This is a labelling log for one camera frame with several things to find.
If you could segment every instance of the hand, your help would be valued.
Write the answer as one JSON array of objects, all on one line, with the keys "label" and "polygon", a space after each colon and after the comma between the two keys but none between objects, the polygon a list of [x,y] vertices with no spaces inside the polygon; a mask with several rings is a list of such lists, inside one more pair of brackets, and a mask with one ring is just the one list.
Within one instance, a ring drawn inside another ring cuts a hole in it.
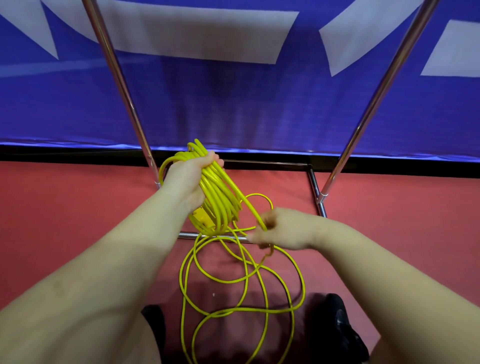
[{"label": "hand", "polygon": [[214,152],[209,152],[205,157],[173,163],[160,190],[168,191],[170,197],[183,204],[189,214],[192,213],[205,200],[205,195],[198,184],[202,176],[202,168],[212,164],[213,161],[223,168],[224,161]]},{"label": "hand", "polygon": [[247,237],[251,243],[259,244],[260,248],[274,244],[292,250],[318,249],[326,239],[330,225],[336,223],[287,208],[275,208],[263,213],[261,217],[268,230],[263,231],[257,226]]}]

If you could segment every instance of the forearm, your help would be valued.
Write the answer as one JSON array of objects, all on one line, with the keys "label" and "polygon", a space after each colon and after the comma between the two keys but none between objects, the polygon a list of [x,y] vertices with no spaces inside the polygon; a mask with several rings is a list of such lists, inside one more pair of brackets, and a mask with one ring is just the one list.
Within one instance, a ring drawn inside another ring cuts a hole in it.
[{"label": "forearm", "polygon": [[359,232],[319,246],[384,339],[412,363],[473,363],[480,309]]},{"label": "forearm", "polygon": [[186,216],[168,194],[156,193],[96,244],[13,301],[0,313],[0,361],[108,361],[140,311]]}]

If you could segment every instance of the black strip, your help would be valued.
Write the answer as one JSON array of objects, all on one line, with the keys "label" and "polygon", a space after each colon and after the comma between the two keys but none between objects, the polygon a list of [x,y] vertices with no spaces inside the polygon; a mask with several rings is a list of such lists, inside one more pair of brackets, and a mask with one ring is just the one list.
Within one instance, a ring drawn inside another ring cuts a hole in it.
[{"label": "black strip", "polygon": [[[175,152],[153,151],[158,166],[174,154]],[[221,153],[221,157],[227,160],[227,169],[306,170],[307,165],[311,164],[315,171],[323,172],[330,172],[338,159],[337,157],[270,153]],[[120,166],[147,165],[140,150],[36,146],[0,146],[0,160]],[[351,157],[343,172],[480,178],[480,163]]]}]

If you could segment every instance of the blue backdrop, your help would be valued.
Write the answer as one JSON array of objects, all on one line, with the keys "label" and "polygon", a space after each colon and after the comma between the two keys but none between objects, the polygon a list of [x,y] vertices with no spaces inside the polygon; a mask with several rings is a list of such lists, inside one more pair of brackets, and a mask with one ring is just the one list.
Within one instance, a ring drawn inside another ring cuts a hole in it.
[{"label": "blue backdrop", "polygon": [[[331,76],[319,29],[352,0],[148,2],[299,12],[276,64],[118,51],[159,149],[199,138],[217,150],[338,154],[413,18]],[[138,147],[99,45],[42,6],[59,59],[0,16],[0,143]],[[420,75],[451,19],[480,22],[478,0],[440,2],[355,155],[480,161],[480,79]]]}]

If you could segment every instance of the person's left arm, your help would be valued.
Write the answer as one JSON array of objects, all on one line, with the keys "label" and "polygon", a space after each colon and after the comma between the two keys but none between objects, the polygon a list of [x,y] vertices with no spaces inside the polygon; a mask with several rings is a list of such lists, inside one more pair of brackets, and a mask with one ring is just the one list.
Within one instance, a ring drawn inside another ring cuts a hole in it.
[{"label": "person's left arm", "polygon": [[0,312],[0,362],[107,363],[140,312],[158,269],[204,195],[201,168],[177,162],[164,186],[78,257]]}]

